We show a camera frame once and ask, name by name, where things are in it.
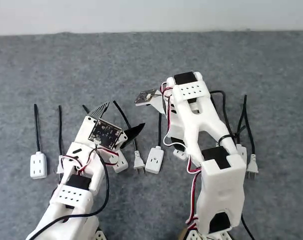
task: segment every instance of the black circuit board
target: black circuit board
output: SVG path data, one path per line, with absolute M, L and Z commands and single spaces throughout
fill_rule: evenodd
M 138 95 L 138 97 L 135 100 L 135 104 L 143 104 L 143 103 L 148 103 L 152 97 L 155 96 L 157 89 L 151 89 L 151 90 L 146 90 L 146 91 L 142 91 L 140 92 L 140 94 Z
M 123 134 L 123 130 L 121 128 L 102 119 L 98 119 L 88 140 L 92 142 L 96 140 L 100 142 L 99 145 L 102 147 L 112 150 L 121 134 Z

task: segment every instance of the power plug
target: power plug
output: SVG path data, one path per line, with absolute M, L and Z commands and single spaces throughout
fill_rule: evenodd
M 245 164 L 247 165 L 247 148 L 241 144 L 236 144 L 237 151 Z
M 248 174 L 249 179 L 251 178 L 251 176 L 253 176 L 253 179 L 255 179 L 256 174 L 258 174 L 258 166 L 256 163 L 256 154 L 250 155 L 250 160 L 249 160 L 246 172 Z
M 184 151 L 180 151 L 180 150 L 177 150 L 177 149 L 175 149 L 173 151 L 173 155 L 175 157 L 179 158 L 182 161 L 186 161 L 188 159 L 188 156 Z
M 164 150 L 162 150 L 160 146 L 152 147 L 146 161 L 146 172 L 158 174 L 161 169 L 163 157 Z
M 47 160 L 45 154 L 37 151 L 30 157 L 30 177 L 43 179 L 47 177 Z
M 111 164 L 117 163 L 116 165 L 112 166 L 112 168 L 114 169 L 115 173 L 118 174 L 118 173 L 128 169 L 128 162 L 127 162 L 126 158 L 124 157 L 121 150 L 117 150 L 116 153 L 118 153 L 119 157 L 117 158 L 116 156 L 111 155 L 109 158 L 109 162 Z
M 57 166 L 57 174 L 63 174 L 64 173 L 64 169 L 63 169 L 63 166 L 62 166 L 62 162 L 61 162 L 61 159 L 62 159 L 63 155 L 59 155 L 58 157 L 58 166 Z
M 135 151 L 135 160 L 133 162 L 133 169 L 136 169 L 136 171 L 138 172 L 139 169 L 142 169 L 143 172 L 145 172 L 145 164 L 143 159 L 141 158 L 141 154 L 140 151 Z

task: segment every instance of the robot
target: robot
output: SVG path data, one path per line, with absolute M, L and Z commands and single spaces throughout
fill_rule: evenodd
M 116 173 L 128 168 L 122 154 L 129 142 L 141 132 L 144 123 L 123 130 L 101 117 L 109 102 L 90 112 L 83 120 L 66 155 L 59 156 L 58 174 L 63 177 L 54 190 L 49 206 L 39 224 L 26 240 L 105 240 L 96 217 L 107 204 L 91 212 L 94 197 L 103 177 L 108 179 L 107 166 Z M 109 192 L 107 181 L 106 192 Z
M 142 91 L 135 104 L 152 105 L 166 116 L 168 131 L 163 144 L 174 146 L 173 154 L 188 160 L 187 172 L 195 175 L 194 190 L 196 178 L 201 176 L 196 211 L 195 192 L 191 192 L 186 239 L 232 239 L 228 231 L 240 223 L 247 164 L 239 155 L 232 133 L 220 120 L 202 75 L 186 72 L 169 77 L 161 84 L 160 90 Z M 198 136 L 202 131 L 215 139 L 216 147 L 200 149 Z
M 188 160 L 186 170 L 194 175 L 190 215 L 186 223 L 188 240 L 232 240 L 228 231 L 240 223 L 246 162 L 239 155 L 232 134 L 220 120 L 211 94 L 199 72 L 169 77 L 160 90 L 142 91 L 136 106 L 152 105 L 167 118 L 165 146 L 174 146 L 174 155 Z M 108 103 L 89 113 L 67 154 L 59 157 L 57 173 L 63 177 L 53 192 L 49 206 L 35 230 L 26 240 L 105 240 L 95 216 L 103 206 L 91 212 L 106 166 L 120 171 L 126 162 L 121 149 L 132 141 L 144 124 L 128 130 L 104 121 L 101 117 Z M 209 133 L 217 147 L 200 149 L 199 132 Z M 201 192 L 194 206 L 195 184 L 201 177 Z

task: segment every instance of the white wall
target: white wall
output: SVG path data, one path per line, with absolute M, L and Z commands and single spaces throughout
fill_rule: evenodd
M 303 0 L 0 0 L 0 35 L 303 30 Z

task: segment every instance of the black cable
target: black cable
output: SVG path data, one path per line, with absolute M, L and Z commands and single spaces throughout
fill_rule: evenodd
M 230 135 L 230 134 L 227 134 L 227 135 L 224 135 L 222 136 L 219 140 L 218 140 L 218 145 L 221 146 L 221 142 L 223 139 L 226 139 L 226 138 L 233 138 L 234 136 L 233 135 Z
M 130 124 L 130 122 L 128 121 L 128 119 L 127 119 L 125 113 L 123 112 L 123 110 L 121 109 L 121 107 L 118 105 L 118 103 L 117 103 L 115 100 L 112 101 L 112 102 L 113 102 L 113 104 L 115 104 L 116 108 L 118 109 L 118 111 L 119 111 L 120 114 L 122 115 L 123 119 L 124 119 L 125 122 L 126 122 L 127 127 L 128 127 L 129 129 L 131 129 L 131 128 L 132 128 L 132 127 L 131 127 L 131 124 Z M 137 151 L 136 139 L 133 140 L 133 148 L 134 148 L 135 151 Z
M 33 105 L 33 113 L 34 113 L 34 117 L 35 117 L 35 133 L 36 133 L 37 152 L 40 152 L 41 146 L 40 146 L 40 136 L 38 134 L 38 107 L 37 107 L 37 104 Z
M 248 136 L 249 136 L 249 140 L 250 140 L 250 144 L 251 144 L 251 153 L 255 154 L 255 143 L 254 143 L 254 138 L 253 138 L 253 134 L 252 134 L 252 130 L 250 127 L 250 123 L 248 121 L 248 115 L 247 115 L 247 95 L 244 96 L 243 98 L 243 106 L 244 106 L 244 118 L 245 118 L 245 125 L 247 128 L 247 132 L 248 132 Z
M 241 115 L 240 115 L 240 118 L 239 118 L 239 121 L 238 121 L 238 125 L 237 125 L 237 135 L 236 135 L 236 139 L 237 139 L 237 144 L 241 144 L 241 125 L 242 125 L 242 121 L 243 121 L 243 118 L 244 118 L 244 114 L 245 114 L 245 106 L 244 104 L 242 105 L 242 110 L 241 110 Z
M 225 122 L 226 122 L 226 125 L 227 125 L 227 129 L 229 131 L 229 134 L 233 135 L 232 131 L 230 130 L 231 128 L 229 126 L 229 121 L 228 121 L 228 117 L 227 117 L 226 109 L 225 109 L 225 107 L 226 107 L 226 95 L 223 91 L 220 91 L 220 90 L 210 92 L 210 94 L 215 94 L 215 93 L 221 93 L 222 94 L 222 110 L 223 110 L 223 113 L 224 113 Z M 243 120 L 243 118 L 245 118 L 245 122 L 246 122 L 245 124 L 246 124 L 246 128 L 247 128 L 248 135 L 249 135 L 249 138 L 250 138 L 250 143 L 252 144 L 252 146 L 251 146 L 252 147 L 252 152 L 253 152 L 253 154 L 255 154 L 255 145 L 254 145 L 252 131 L 251 131 L 249 121 L 248 121 L 246 105 L 247 105 L 247 95 L 244 96 L 244 100 L 243 100 L 243 111 L 241 113 L 241 115 L 243 115 L 243 116 L 240 116 L 240 119 L 239 119 L 239 122 L 238 122 L 237 136 L 239 136 L 240 132 L 242 131 L 242 128 L 240 127 L 240 125 L 242 125 L 242 120 Z M 243 214 L 241 214 L 240 219 L 241 219 L 241 222 L 242 222 L 244 228 L 246 229 L 248 235 L 250 236 L 251 240 L 255 240 L 254 236 L 252 235 L 251 231 L 249 230 L 249 228 L 247 227 L 247 225 L 245 223 Z
M 90 110 L 89 110 L 84 104 L 82 105 L 82 108 L 85 110 L 85 112 L 86 112 L 87 114 L 90 113 Z
M 211 100 L 212 105 L 213 105 L 213 107 L 215 108 L 215 110 L 217 110 L 215 101 L 214 101 L 214 99 L 213 99 L 213 96 L 210 96 L 210 100 Z
M 62 147 L 62 106 L 58 105 L 58 149 L 59 155 L 63 155 Z
M 44 226 L 41 230 L 39 230 L 38 232 L 36 232 L 29 240 L 34 240 L 35 238 L 37 238 L 42 232 L 44 232 L 46 229 L 50 228 L 52 225 L 54 225 L 55 223 L 64 220 L 64 219 L 70 219 L 70 218 L 89 218 L 92 216 L 95 216 L 97 214 L 99 214 L 107 205 L 109 196 L 110 196 L 110 180 L 108 177 L 108 171 L 107 171 L 107 167 L 105 164 L 105 161 L 103 160 L 103 158 L 99 155 L 99 160 L 103 166 L 104 172 L 105 172 L 105 176 L 106 176 L 106 197 L 105 197 L 105 201 L 103 202 L 102 206 L 97 210 L 94 211 L 92 213 L 84 213 L 84 214 L 71 214 L 71 215 L 65 215 L 65 216 L 61 216 L 57 219 L 55 219 L 54 221 L 48 223 L 46 226 Z
M 162 144 L 162 114 L 158 113 L 158 145 Z
M 244 217 L 243 217 L 243 214 L 241 214 L 241 222 L 243 224 L 243 227 L 246 229 L 248 235 L 250 236 L 251 240 L 255 240 L 254 236 L 252 235 L 251 231 L 249 230 L 249 228 L 247 227 L 246 223 L 245 223 L 245 220 L 244 220 Z
M 215 91 L 210 91 L 209 93 L 210 94 L 218 94 L 219 93 L 219 94 L 222 95 L 222 113 L 223 113 L 223 117 L 225 119 L 225 124 L 226 124 L 226 127 L 228 129 L 228 132 L 232 136 L 231 139 L 234 141 L 233 132 L 232 132 L 231 125 L 230 125 L 230 122 L 229 122 L 228 117 L 227 117 L 227 113 L 226 113 L 226 94 L 225 94 L 225 92 L 222 91 L 222 90 L 215 90 Z

